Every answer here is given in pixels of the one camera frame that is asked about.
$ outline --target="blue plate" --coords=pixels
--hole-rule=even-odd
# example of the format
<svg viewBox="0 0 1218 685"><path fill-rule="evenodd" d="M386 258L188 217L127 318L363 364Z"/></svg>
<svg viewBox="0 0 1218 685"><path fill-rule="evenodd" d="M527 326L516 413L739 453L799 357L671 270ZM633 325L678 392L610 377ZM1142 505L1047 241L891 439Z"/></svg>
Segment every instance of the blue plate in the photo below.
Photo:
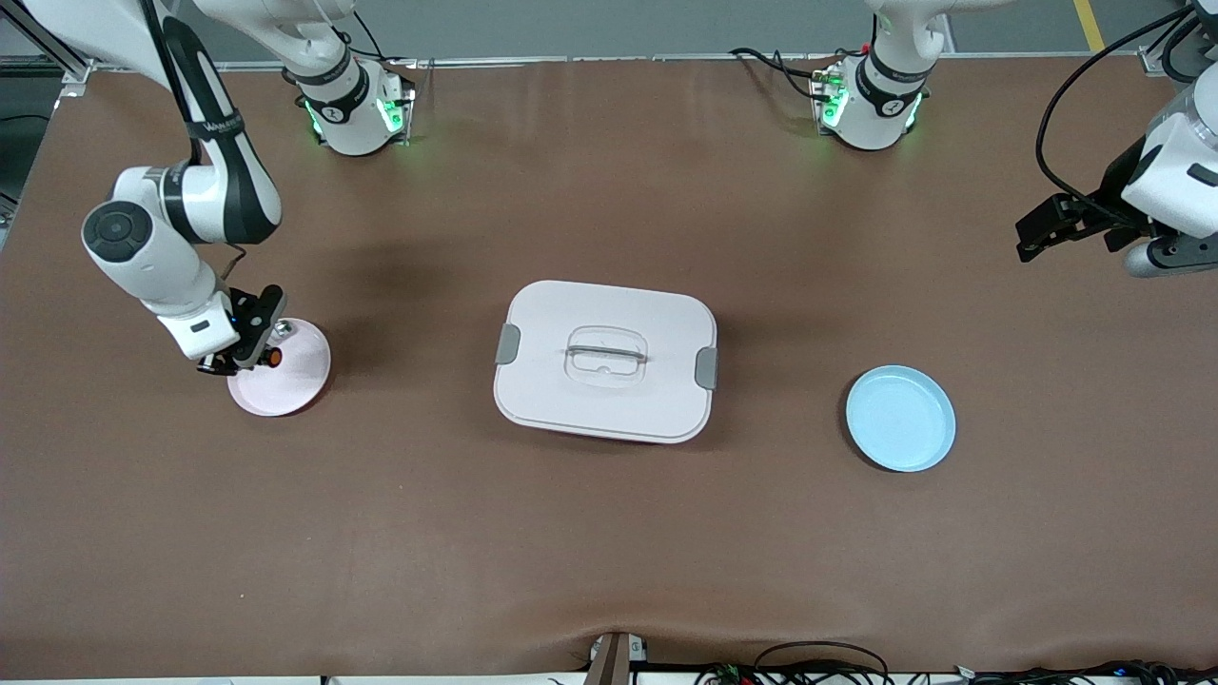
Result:
<svg viewBox="0 0 1218 685"><path fill-rule="evenodd" d="M956 439L956 412L948 394L909 367L862 374L847 397L845 423L859 449L892 470L928 469L948 456Z"/></svg>

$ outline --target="wire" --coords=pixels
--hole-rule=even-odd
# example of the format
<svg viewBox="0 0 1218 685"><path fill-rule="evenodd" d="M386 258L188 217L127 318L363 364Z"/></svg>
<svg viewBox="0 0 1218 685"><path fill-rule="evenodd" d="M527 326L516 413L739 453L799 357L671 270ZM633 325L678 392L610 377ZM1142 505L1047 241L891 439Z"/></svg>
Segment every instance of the wire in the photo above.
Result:
<svg viewBox="0 0 1218 685"><path fill-rule="evenodd" d="M408 60L409 59L409 57L402 57L402 56L389 56L389 55L385 55L385 52L381 51L380 41L378 41L376 37L373 35L371 29L368 28L368 23L364 22L364 18L359 16L359 12L351 12L351 13L356 17L356 21L359 22L359 27L362 29L364 29L364 35L367 35L368 40L373 44L373 50L375 50L375 52L369 52L368 50L359 50L358 48L352 48L351 46L351 43L352 43L351 34L347 33L347 32L345 32L345 30L342 30L342 29L340 29L339 27L334 26L334 22L329 22L329 17L326 17L326 21L330 24L330 30L333 30L334 34L339 37L339 40L341 40L347 48L350 48L352 52L354 52L356 55L362 55L364 57L371 57L371 59L376 60L378 62L392 62L395 60Z"/></svg>
<svg viewBox="0 0 1218 685"><path fill-rule="evenodd" d="M883 657L872 652L866 647L859 647L857 645L851 645L849 642L836 642L833 640L803 640L799 642L783 642L782 645L775 645L767 650L762 650L760 655L753 659L753 668L758 668L761 664L761 659L775 652L781 652L783 650L794 650L797 647L836 647L839 650L849 650L853 652L859 652L860 655L867 655L868 657L876 659L879 667L883 669L884 678L888 678L888 662Z"/></svg>
<svg viewBox="0 0 1218 685"><path fill-rule="evenodd" d="M815 100L817 102L827 102L828 101L827 96L821 95L818 93L810 93L808 90L804 90L803 87L800 87L798 83L795 83L795 77L797 76L799 78L812 78L812 72L805 72L803 69L793 69L793 68L788 67L787 62L784 62L783 59L782 59L782 52L780 52L777 50L773 51L773 59L772 60L770 57L766 57L761 52L758 52L756 50L754 50L752 48L737 48L736 50L732 50L731 52L728 52L728 55L736 55L737 57L739 57L741 55L749 55L752 57L756 57L758 60L761 61L762 65L770 67L771 69L778 69L778 71L781 71L783 73L783 76L787 77L787 83L789 83L790 87L794 88L795 91L799 93L800 95L803 95L804 98L808 98L810 100Z"/></svg>
<svg viewBox="0 0 1218 685"><path fill-rule="evenodd" d="M1163 29L1163 33L1158 34L1158 38L1155 39L1155 43L1151 43L1150 45L1146 46L1146 51L1150 52L1155 48L1158 48L1158 44L1162 43L1164 38L1167 38L1168 35L1170 35L1172 32L1175 30L1175 28L1178 26L1180 26L1183 22L1184 22L1184 17L1180 17L1180 18L1175 20L1175 23L1173 23L1172 26L1169 26L1166 29Z"/></svg>
<svg viewBox="0 0 1218 685"><path fill-rule="evenodd" d="M12 117L0 118L0 123L4 123L4 122L15 122L17 119L43 119L44 122L49 122L49 121L51 121L51 117L48 117L46 115L17 115L17 116L12 116Z"/></svg>
<svg viewBox="0 0 1218 685"><path fill-rule="evenodd" d="M364 34L368 37L368 40L371 41L373 50L376 50L376 57L380 59L380 61L384 62L385 61L385 52L381 51L380 43L376 41L376 37L373 35L371 29L368 28L368 23L365 23L364 18L359 16L359 12L352 11L351 13L356 17L356 21L359 22L359 28L364 29Z"/></svg>
<svg viewBox="0 0 1218 685"><path fill-rule="evenodd" d="M879 18L876 15L871 15L871 43L867 44L868 49L871 45L876 43L876 32L878 30L879 30ZM795 69L788 67L787 63L783 62L782 60L782 54L778 52L777 50L773 51L772 60L752 48L737 48L734 50L728 50L727 54L734 55L737 57L739 57L741 55L748 55L750 57L755 57L758 61L770 67L771 69L781 71L787 77L787 83L789 83L790 87L794 88L795 91L803 95L804 98L815 100L817 102L828 102L827 96L820 94L812 94L808 90L804 90L798 83L795 83L794 77L810 79L815 78L816 76L815 72L805 72L804 69ZM837 50L833 51L833 54L838 56L850 56L850 57L861 57L862 55L865 55L865 52L860 50L847 50L844 48L838 48Z"/></svg>
<svg viewBox="0 0 1218 685"><path fill-rule="evenodd" d="M803 69L793 69L793 68L789 68L789 67L784 69L782 67L782 65L780 65L778 62L775 62L770 57L766 57L765 55L762 55L761 52L758 52L756 50L754 50L752 48L737 48L736 50L731 50L727 54L728 55L736 55L737 57L739 57L741 55L748 55L750 57L756 57L762 65L770 67L771 69L786 71L786 72L790 73L792 76L798 76L800 78L812 78L812 72L805 72Z"/></svg>
<svg viewBox="0 0 1218 685"><path fill-rule="evenodd" d="M1062 179L1060 176L1054 173L1051 168L1049 168L1049 163L1045 161L1045 133L1049 130L1049 122L1054 116L1054 111L1057 108L1057 102L1060 102L1062 96L1066 95L1066 91L1069 90L1072 85L1074 85L1074 82L1077 82L1084 73L1086 73L1088 69L1095 66L1096 62L1107 57L1116 50L1119 50L1124 45L1133 43L1138 38L1146 35L1147 33L1155 30L1161 26L1168 24L1188 15L1191 11L1192 11L1191 7L1188 5L1180 7L1179 10L1175 10L1174 12L1170 12L1158 20L1155 20L1151 23L1118 39L1116 43L1108 45L1104 50L1100 50L1099 52L1093 55L1088 61L1083 62L1080 67L1074 69L1074 73L1069 74L1069 77L1061 84L1061 87L1057 88L1057 93L1054 93L1054 96L1049 100L1049 105L1045 107L1045 113L1040 117L1040 128L1037 130L1037 166L1040 167L1040 173L1045 174L1045 178L1052 182L1054 185L1071 194L1079 202L1083 202L1091 210L1095 210L1101 215L1108 217L1110 219L1116 221L1123 225L1136 225L1136 224L1129 217L1122 216L1121 213L1110 210L1104 205L1100 205L1095 200L1088 197L1082 191L1075 189L1073 185L1066 183L1065 179Z"/></svg>
<svg viewBox="0 0 1218 685"><path fill-rule="evenodd" d="M238 254L236 254L235 257L233 257L231 260L229 260L229 263L224 267L224 272L220 273L220 280L228 279L229 274L233 273L233 267L235 267L238 262L240 262L241 260L244 260L245 256L250 254L250 252L247 252L245 250L245 247L242 247L242 246L240 246L240 245L238 245L235 243L225 243L225 245L228 245L229 247L233 247L234 250L236 250Z"/></svg>
<svg viewBox="0 0 1218 685"><path fill-rule="evenodd" d="M144 21L147 23L149 33L152 34L152 45L156 46L157 57L161 59L161 68L164 69L164 78L169 82L169 91L173 93L173 99L178 104L178 111L181 113L181 119L186 123L191 123L190 106L186 104L186 95L181 88L181 80L178 78L178 68L173 63L173 57L169 56L169 49L164 44L164 32L161 30L161 18L156 12L156 7L152 6L155 0L140 0L140 9L144 10ZM203 147L199 143L199 139L190 139L190 166L197 166L203 161Z"/></svg>
<svg viewBox="0 0 1218 685"><path fill-rule="evenodd" d="M1180 71L1172 65L1172 51L1175 50L1175 48L1199 26L1201 26L1201 20L1199 17L1192 17L1180 24L1180 28L1175 29L1172 33L1172 37L1167 39L1167 43L1163 44L1163 52L1158 59L1160 65L1163 66L1163 73L1180 83L1192 83L1194 80L1197 80L1197 77L1180 73Z"/></svg>
<svg viewBox="0 0 1218 685"><path fill-rule="evenodd" d="M787 83L789 83L790 87L795 89L795 93L799 93L804 98L808 98L809 100L815 100L817 102L828 102L829 101L828 95L821 95L820 93L810 93L810 91L804 90L803 88L800 88L799 84L795 83L795 79L792 76L790 69L787 68L787 62L782 61L782 54L778 52L777 50L773 51L773 59L777 60L778 67L782 68L782 73L786 74L786 77L787 77Z"/></svg>

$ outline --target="green led light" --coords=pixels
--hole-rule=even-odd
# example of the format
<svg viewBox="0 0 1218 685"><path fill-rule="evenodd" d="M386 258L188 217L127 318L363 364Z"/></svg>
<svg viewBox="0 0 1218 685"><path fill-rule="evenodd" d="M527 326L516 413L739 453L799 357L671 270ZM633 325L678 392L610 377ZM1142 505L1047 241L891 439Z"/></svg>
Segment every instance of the green led light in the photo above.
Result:
<svg viewBox="0 0 1218 685"><path fill-rule="evenodd" d="M376 102L380 105L381 117L384 117L385 126L389 127L389 132L397 133L402 130L402 127L404 126L402 122L402 107L392 101L386 102L385 100L378 100Z"/></svg>
<svg viewBox="0 0 1218 685"><path fill-rule="evenodd" d="M845 88L839 88L838 91L829 98L829 101L825 104L825 126L832 128L842 121L842 110L845 110L849 98L850 91Z"/></svg>
<svg viewBox="0 0 1218 685"><path fill-rule="evenodd" d="M308 104L308 100L304 101L304 111L308 112L308 118L313 122L313 133L323 135L322 124L317 121L317 112L313 111L313 106Z"/></svg>
<svg viewBox="0 0 1218 685"><path fill-rule="evenodd" d="M922 94L914 100L914 105L910 106L910 118L905 119L905 129L907 130L914 126L914 119L917 117L917 106L922 104Z"/></svg>

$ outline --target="gray floor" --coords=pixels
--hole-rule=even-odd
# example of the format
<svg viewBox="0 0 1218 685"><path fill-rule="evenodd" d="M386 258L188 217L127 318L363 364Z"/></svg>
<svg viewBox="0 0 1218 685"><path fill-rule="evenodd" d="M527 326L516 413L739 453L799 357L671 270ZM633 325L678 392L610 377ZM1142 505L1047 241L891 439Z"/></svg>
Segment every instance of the gray floor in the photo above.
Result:
<svg viewBox="0 0 1218 685"><path fill-rule="evenodd" d="M1090 0L1105 40L1121 38L1183 0ZM205 17L190 0L174 0L217 62L266 62L247 37ZM653 57L722 55L738 46L788 54L832 52L867 40L870 12L861 0L359 0L358 9L386 55L460 60L479 57ZM370 43L351 18L340 28L358 46ZM1018 0L951 20L961 52L1073 52L1088 49L1074 2ZM1196 44L1184 65L1199 68ZM0 21L0 57L34 52ZM50 113L55 78L5 78L0 118ZM41 140L43 123L0 123L0 191L19 197ZM0 240L6 202L0 197Z"/></svg>

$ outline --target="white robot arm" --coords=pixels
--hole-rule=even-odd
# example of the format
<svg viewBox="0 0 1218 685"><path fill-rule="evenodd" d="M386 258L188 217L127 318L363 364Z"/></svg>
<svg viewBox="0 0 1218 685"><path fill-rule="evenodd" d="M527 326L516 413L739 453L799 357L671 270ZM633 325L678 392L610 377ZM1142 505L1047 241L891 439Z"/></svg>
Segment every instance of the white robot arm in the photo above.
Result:
<svg viewBox="0 0 1218 685"><path fill-rule="evenodd" d="M85 218L82 240L101 271L138 297L202 371L272 363L284 307L278 286L229 289L192 243L258 244L279 225L279 194L199 38L157 0L26 0L65 43L171 89L191 139L207 151L173 167L124 171Z"/></svg>
<svg viewBox="0 0 1218 685"><path fill-rule="evenodd" d="M1191 9L1218 34L1218 0L1192 0ZM1067 240L1105 233L1111 252L1133 245L1125 269L1139 278L1218 268L1218 66L1151 121L1146 135L1108 166L1097 190L1084 197L1058 193L1016 228L1023 262ZM1150 240L1139 243L1142 238Z"/></svg>
<svg viewBox="0 0 1218 685"><path fill-rule="evenodd" d="M368 155L408 135L414 84L357 59L331 29L354 0L195 0L213 20L245 33L284 62L304 94L322 139L342 155Z"/></svg>
<svg viewBox="0 0 1218 685"><path fill-rule="evenodd" d="M922 101L922 87L943 54L946 38L932 22L939 15L970 12L1013 0L865 0L876 15L876 34L865 55L850 55L828 72L814 93L820 126L848 145L882 150L896 143Z"/></svg>

